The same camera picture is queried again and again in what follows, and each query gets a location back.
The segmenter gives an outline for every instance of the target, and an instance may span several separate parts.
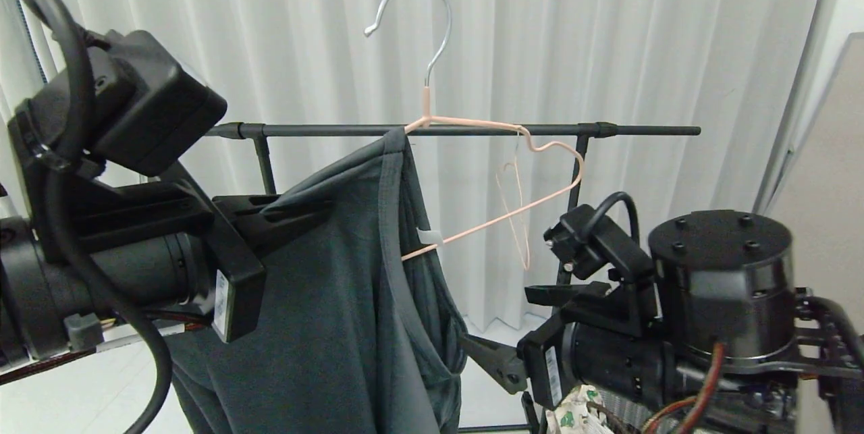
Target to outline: clothes hanger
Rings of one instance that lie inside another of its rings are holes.
[[[447,8],[447,29],[444,31],[444,39],[441,41],[441,46],[438,47],[438,51],[435,52],[435,55],[432,56],[432,61],[429,62],[429,65],[426,66],[426,78],[423,82],[423,114],[419,118],[419,120],[414,121],[411,124],[405,126],[405,133],[409,134],[420,127],[429,127],[429,124],[449,124],[450,126],[466,126],[466,127],[482,127],[485,129],[501,129],[501,130],[509,130],[509,132],[518,132],[525,136],[525,139],[528,141],[528,148],[532,152],[543,152],[546,151],[547,148],[551,147],[560,147],[565,151],[570,152],[574,155],[576,160],[579,163],[579,172],[576,174],[573,182],[570,183],[565,188],[559,189],[555,191],[555,193],[549,194],[540,198],[539,200],[532,201],[523,207],[519,207],[513,211],[506,213],[505,215],[501,215],[495,219],[490,219],[483,223],[482,225],[478,225],[474,228],[469,228],[466,231],[460,232],[459,234],[453,235],[452,237],[444,238],[442,243],[448,244],[450,242],[459,240],[459,238],[467,237],[473,232],[478,232],[483,230],[484,228],[491,227],[491,225],[496,224],[497,222],[503,221],[504,219],[509,219],[512,216],[519,215],[519,213],[524,213],[525,211],[532,209],[532,207],[536,207],[546,201],[551,200],[561,194],[567,193],[570,189],[575,188],[583,179],[583,169],[585,169],[585,161],[583,160],[583,156],[579,154],[575,150],[575,148],[570,145],[564,144],[564,142],[552,141],[547,142],[547,144],[541,145],[537,147],[534,145],[534,141],[531,138],[531,133],[528,132],[528,129],[524,126],[517,126],[516,124],[507,124],[504,122],[495,122],[491,120],[475,120],[473,118],[459,118],[459,117],[439,117],[437,115],[432,115],[430,111],[430,98],[429,98],[429,80],[432,77],[432,67],[435,67],[435,62],[438,61],[438,58],[441,56],[441,53],[444,52],[445,47],[447,46],[448,41],[450,41],[450,30],[453,28],[453,12],[450,9],[450,2],[448,0],[444,1],[444,6]],[[387,3],[389,0],[381,0],[379,4],[379,9],[375,15],[375,23],[365,28],[363,34],[366,37],[370,37],[378,28],[381,23],[381,17],[383,16],[383,10],[387,7]],[[414,250],[414,252],[408,253],[407,255],[402,256],[402,261],[413,259],[415,256],[423,255],[423,253],[431,252],[438,248],[438,244],[430,244],[429,246],[424,246],[419,250]]]

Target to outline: silver hook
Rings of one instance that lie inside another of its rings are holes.
[[[381,0],[379,12],[375,15],[375,23],[368,28],[363,29],[363,34],[365,34],[366,37],[373,35],[379,27],[381,17],[383,16],[383,10],[387,7],[388,1],[389,0]],[[428,67],[426,67],[426,80],[423,80],[424,86],[429,86],[429,79],[432,77],[432,67],[434,67],[435,62],[438,61],[438,57],[441,56],[441,53],[444,52],[445,47],[447,47],[447,43],[450,41],[450,29],[453,27],[453,12],[450,10],[450,3],[448,3],[447,0],[442,1],[444,1],[444,6],[447,8],[447,30],[444,31],[444,40],[441,41],[441,47],[438,48],[435,56],[432,56],[432,61],[430,61]]]

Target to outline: garment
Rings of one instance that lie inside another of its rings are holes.
[[[259,326],[231,344],[169,338],[196,433],[456,432],[466,327],[434,252],[408,139],[393,130],[262,213],[334,200],[327,224],[265,259]]]

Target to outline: white curtain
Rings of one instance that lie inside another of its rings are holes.
[[[87,28],[151,31],[228,100],[225,121],[270,124],[416,119],[425,67],[445,22],[438,0],[393,0],[382,28],[367,40],[363,28],[379,0],[65,1]],[[450,3],[453,37],[432,77],[436,114],[520,123],[697,124],[703,126],[698,138],[593,142],[581,200],[596,204],[613,191],[629,191],[644,234],[694,209],[752,209],[815,0]],[[33,16],[27,23],[38,61],[52,78],[62,68],[61,53]],[[4,41],[2,85],[7,100],[18,100],[40,80],[38,72],[30,86],[10,80],[7,47]],[[23,48],[16,50],[29,55],[30,43]],[[369,140],[271,139],[277,187],[289,188]],[[572,169],[564,152],[529,155],[524,145],[516,152],[515,138],[413,143],[431,221],[445,236],[502,213],[495,171],[514,153],[526,201],[564,187]],[[212,194],[263,191],[251,142],[204,138],[183,163]],[[513,207],[515,184],[511,175],[502,177]],[[130,183],[136,176],[112,169],[106,181]],[[499,317],[519,326],[529,310],[522,286],[554,280],[556,262],[542,233],[566,203],[561,197],[524,217],[532,250],[527,272],[506,224],[444,249],[448,284],[472,323],[482,328]]]

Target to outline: clothing rack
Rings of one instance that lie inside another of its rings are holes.
[[[586,158],[589,150],[589,141],[592,138],[611,138],[611,136],[698,136],[700,127],[694,126],[617,126],[608,122],[596,122],[593,124],[523,124],[531,135],[535,136],[575,136],[575,150],[583,158]],[[275,180],[273,178],[273,166],[269,157],[268,138],[309,138],[309,136],[327,136],[328,138],[339,138],[340,136],[383,136],[390,130],[402,127],[398,124],[391,126],[368,126],[368,124],[356,124],[355,126],[341,126],[340,124],[298,124],[298,126],[275,126],[275,124],[248,124],[244,122],[232,122],[219,124],[207,132],[207,136],[220,136],[229,139],[250,139],[255,144],[255,153],[259,158],[259,167],[265,191],[267,194],[277,194]],[[512,136],[509,130],[485,129],[464,126],[429,126],[411,132],[411,136]],[[573,167],[573,179],[579,173],[579,161],[575,161]],[[579,189],[581,183],[570,191],[567,209],[575,207],[579,200]],[[565,272],[562,265],[558,267],[558,278],[556,283],[570,283],[570,274]],[[532,434],[540,434],[540,422],[534,416],[533,406],[522,406],[527,416],[528,424],[523,425],[485,425],[473,427],[460,427],[459,432],[504,432],[504,431],[528,431]]]

